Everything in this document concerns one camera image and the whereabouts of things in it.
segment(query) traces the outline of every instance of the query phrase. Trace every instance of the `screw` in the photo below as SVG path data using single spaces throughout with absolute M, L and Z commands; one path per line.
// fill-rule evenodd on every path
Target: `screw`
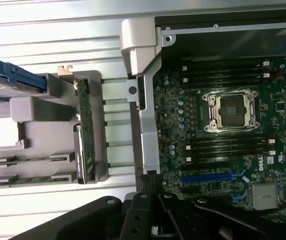
M 164 193 L 164 197 L 167 199 L 168 198 L 170 199 L 172 196 L 173 196 L 173 194 L 171 194 L 171 193 Z
M 207 203 L 207 200 L 204 199 L 204 198 L 199 198 L 197 201 L 198 201 L 200 204 Z

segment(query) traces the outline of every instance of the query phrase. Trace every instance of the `motherboard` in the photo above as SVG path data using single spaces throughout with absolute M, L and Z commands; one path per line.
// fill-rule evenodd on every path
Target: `motherboard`
M 169 64 L 154 102 L 165 190 L 286 223 L 286 58 Z

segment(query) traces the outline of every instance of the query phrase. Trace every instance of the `black pcie slot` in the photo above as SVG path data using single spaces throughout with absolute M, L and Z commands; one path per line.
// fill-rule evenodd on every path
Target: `black pcie slot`
M 257 148 L 257 147 L 264 147 L 268 146 L 268 143 L 264 142 L 252 142 L 251 145 L 248 142 L 235 142 L 233 144 L 226 144 L 226 143 L 218 143 L 218 144 L 211 144 L 211 145 L 202 145 L 202 146 L 195 146 L 191 145 L 191 150 L 187 150 L 187 152 L 199 152 L 199 151 L 213 151 L 213 150 L 228 150 L 228 149 L 248 149 L 248 148 Z
M 252 154 L 262 154 L 264 152 L 267 152 L 268 150 L 265 148 L 253 148 L 253 149 L 235 149 L 233 151 L 212 151 L 212 152 L 206 152 L 206 153 L 193 153 L 190 155 L 190 157 L 196 158 L 196 159 L 207 159 L 207 158 L 220 158 L 220 157 L 228 157 L 228 156 L 239 156 L 239 155 L 252 155 Z
M 223 169 L 223 168 L 228 168 L 231 166 L 231 163 L 227 161 L 218 161 L 218 162 L 198 162 L 198 163 L 193 163 L 193 164 L 186 164 L 186 165 L 181 165 L 180 170 L 182 172 L 186 171 L 194 171 L 194 170 L 209 170 L 209 169 Z

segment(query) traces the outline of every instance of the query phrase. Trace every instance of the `silver metal panel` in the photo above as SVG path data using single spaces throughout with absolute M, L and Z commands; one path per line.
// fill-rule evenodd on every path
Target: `silver metal panel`
M 159 15 L 168 14 L 168 11 L 181 13 L 184 10 L 195 12 L 216 9 L 240 8 L 235 0 L 132 0 L 121 4 L 119 0 L 67 0 L 50 1 L 44 7 L 43 2 L 30 3 L 22 1 L 21 4 L 0 4 L 0 24 L 31 22 L 43 20 L 61 20 L 75 18 L 108 18 L 108 16 L 151 13 Z M 244 0 L 243 9 L 258 7 L 279 8 L 284 5 L 282 0 Z
M 160 173 L 158 136 L 155 122 L 155 109 L 153 96 L 153 77 L 162 66 L 159 57 L 151 68 L 144 75 L 145 105 L 146 108 L 140 111 L 141 139 L 143 149 L 144 173 L 157 170 Z

